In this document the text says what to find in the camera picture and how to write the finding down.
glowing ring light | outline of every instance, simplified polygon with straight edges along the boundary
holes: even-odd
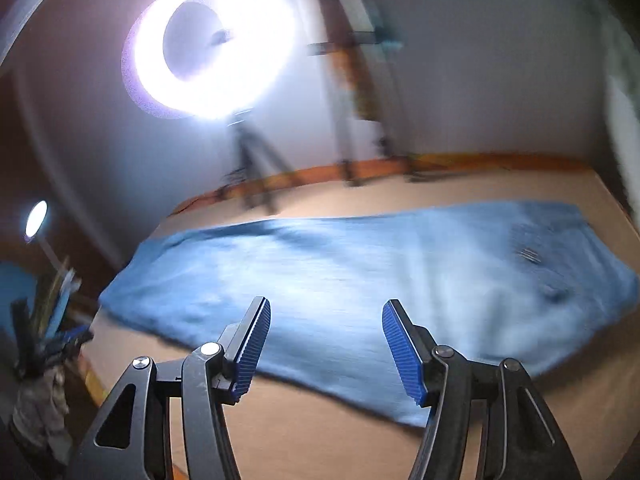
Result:
[[[169,19],[186,1],[156,0],[134,26],[132,61],[140,84],[161,105],[204,118],[249,108],[289,56],[292,11],[284,0],[195,0],[214,10],[231,40],[217,47],[209,66],[185,81],[169,70],[162,40]]]

silver screw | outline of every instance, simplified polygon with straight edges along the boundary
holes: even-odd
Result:
[[[507,368],[507,370],[510,372],[517,372],[522,368],[522,365],[519,361],[516,361],[516,359],[511,359],[509,357],[508,359],[504,360],[504,367]]]
[[[133,359],[132,364],[133,364],[133,367],[136,368],[137,370],[142,370],[142,368],[148,367],[150,362],[151,362],[151,359],[143,355]]]
[[[220,345],[218,343],[204,343],[200,347],[200,353],[204,355],[215,355],[220,352]]]
[[[453,348],[447,345],[438,345],[433,350],[438,357],[453,357],[454,354]]]

ribbed blue rubber pad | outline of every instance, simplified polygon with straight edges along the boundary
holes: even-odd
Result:
[[[389,301],[382,308],[382,330],[406,394],[415,400],[418,406],[423,405],[427,389],[424,386],[422,364]]]
[[[267,339],[267,332],[271,324],[271,305],[268,300],[264,301],[264,306],[258,313],[254,325],[242,346],[238,358],[236,359],[236,376],[231,395],[238,402],[240,397],[249,391],[251,379],[254,378],[255,367]]]

lamp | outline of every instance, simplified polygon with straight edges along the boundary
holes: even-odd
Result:
[[[36,239],[54,269],[62,272],[62,264],[60,263],[60,260],[57,258],[56,254],[53,252],[53,249],[49,245],[49,242],[47,242],[47,239],[44,237],[42,232],[38,234],[40,228],[42,227],[42,224],[44,223],[46,215],[47,203],[44,200],[40,200],[40,202],[33,206],[33,209],[31,209],[31,212],[29,213],[29,216],[27,218],[27,224],[24,228],[24,241],[29,244],[33,241],[33,239]]]

white wall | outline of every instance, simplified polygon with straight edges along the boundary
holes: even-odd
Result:
[[[222,124],[140,110],[120,76],[124,39],[153,0],[46,0],[16,45],[34,144],[70,209],[123,261],[181,200],[233,169]],[[297,168],[338,159],[314,0],[252,121]],[[398,75],[414,152],[533,151],[593,158],[604,135],[602,53],[588,0],[383,0],[404,41]],[[357,155],[373,134],[359,124]]]

